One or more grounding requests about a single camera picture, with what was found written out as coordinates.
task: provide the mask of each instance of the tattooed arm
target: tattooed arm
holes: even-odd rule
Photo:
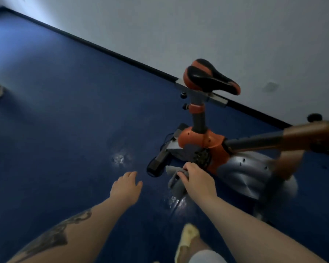
[[[139,198],[142,182],[127,172],[114,182],[110,197],[54,226],[7,263],[92,263],[119,217]]]

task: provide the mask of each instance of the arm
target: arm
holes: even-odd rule
[[[217,197],[214,179],[195,163],[179,172],[189,196],[215,225],[238,263],[318,262],[320,257],[268,224]]]
[[[127,172],[114,182],[104,202],[54,226],[26,245],[8,263],[92,263],[119,217],[134,205],[142,182]]]

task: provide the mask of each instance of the exercise bike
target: exercise bike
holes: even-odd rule
[[[205,124],[205,102],[225,106],[228,101],[212,91],[239,95],[241,89],[207,60],[195,60],[185,70],[184,79],[176,81],[176,87],[182,91],[182,98],[190,98],[191,103],[183,108],[191,113],[193,126],[180,124],[163,144],[147,167],[152,176],[162,174],[170,157],[195,162],[233,190],[255,199],[253,215],[267,221],[271,211],[296,195],[298,186],[293,173],[304,152],[329,154],[329,121],[323,121],[319,114],[311,114],[309,124],[251,137],[227,139],[213,133]],[[256,152],[265,149],[277,149],[280,156],[273,159]],[[171,181],[181,182],[178,177]]]

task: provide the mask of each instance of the blue carpet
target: blue carpet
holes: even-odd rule
[[[199,208],[177,203],[165,175],[145,172],[164,137],[190,124],[172,83],[6,12],[0,13],[0,82],[7,88],[0,100],[0,263],[106,199],[113,181],[130,170],[139,172],[143,192],[97,262],[173,262],[187,222],[233,261]],[[228,138],[276,130],[232,108],[208,104],[207,113],[211,129]],[[122,163],[114,160],[119,155]],[[297,198],[273,223],[329,261],[329,156],[306,154],[296,178]],[[250,200],[220,181],[217,187],[223,199],[251,212]]]

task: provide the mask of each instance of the forearm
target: forearm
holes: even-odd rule
[[[8,263],[92,263],[128,206],[123,199],[108,198],[42,234]]]
[[[237,263],[324,262],[268,224],[216,197],[199,203]]]

